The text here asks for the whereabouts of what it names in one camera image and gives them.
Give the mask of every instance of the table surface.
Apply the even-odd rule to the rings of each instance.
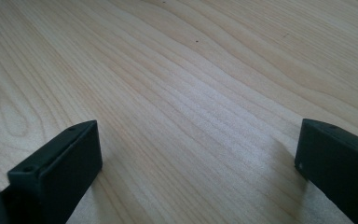
[[[351,223],[294,168],[303,118],[358,135],[358,1],[0,0],[0,189],[99,123],[68,223]]]

